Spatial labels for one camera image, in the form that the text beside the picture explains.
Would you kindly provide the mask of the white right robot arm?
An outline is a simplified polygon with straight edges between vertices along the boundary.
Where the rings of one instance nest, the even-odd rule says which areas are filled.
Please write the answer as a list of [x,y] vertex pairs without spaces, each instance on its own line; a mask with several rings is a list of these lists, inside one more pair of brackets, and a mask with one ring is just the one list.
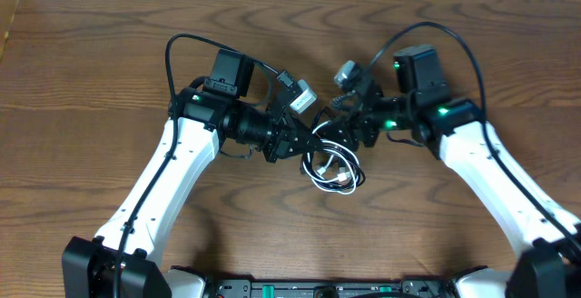
[[415,45],[394,54],[399,97],[386,97],[370,71],[348,61],[335,75],[334,104],[345,116],[326,134],[346,148],[373,146],[379,132],[410,130],[415,144],[453,170],[493,216],[517,258],[511,272],[469,271],[447,297],[577,297],[580,220],[555,202],[518,164],[485,119],[483,108],[454,98],[436,49]]

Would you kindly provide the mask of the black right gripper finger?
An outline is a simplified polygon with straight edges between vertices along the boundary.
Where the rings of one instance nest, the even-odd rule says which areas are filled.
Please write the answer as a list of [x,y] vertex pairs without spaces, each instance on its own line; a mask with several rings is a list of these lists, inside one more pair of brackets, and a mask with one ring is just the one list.
[[353,118],[352,110],[347,109],[340,111],[335,117],[331,118],[325,125],[325,130],[352,130]]
[[326,124],[322,126],[320,129],[320,137],[341,144],[351,151],[357,151],[359,148],[359,141],[342,125]]

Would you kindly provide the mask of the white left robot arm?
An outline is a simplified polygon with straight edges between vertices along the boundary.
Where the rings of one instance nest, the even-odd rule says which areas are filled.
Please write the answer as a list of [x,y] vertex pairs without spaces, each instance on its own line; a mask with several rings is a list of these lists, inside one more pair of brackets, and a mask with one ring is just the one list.
[[152,159],[92,240],[71,239],[62,257],[68,297],[202,297],[206,282],[184,268],[159,269],[174,222],[204,169],[231,138],[274,163],[321,147],[299,119],[317,96],[303,80],[276,75],[281,92],[263,111],[244,103],[259,62],[222,49],[212,72],[172,99]]

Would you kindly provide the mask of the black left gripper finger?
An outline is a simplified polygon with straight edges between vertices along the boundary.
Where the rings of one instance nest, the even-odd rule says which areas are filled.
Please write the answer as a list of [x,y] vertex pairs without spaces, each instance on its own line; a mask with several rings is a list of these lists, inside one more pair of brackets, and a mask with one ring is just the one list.
[[296,134],[292,134],[289,142],[289,147],[285,153],[286,158],[295,155],[314,153],[319,151],[322,147],[321,139],[309,130],[300,130]]
[[300,118],[292,114],[290,119],[293,122],[292,138],[294,142],[319,142],[320,138],[301,121]]

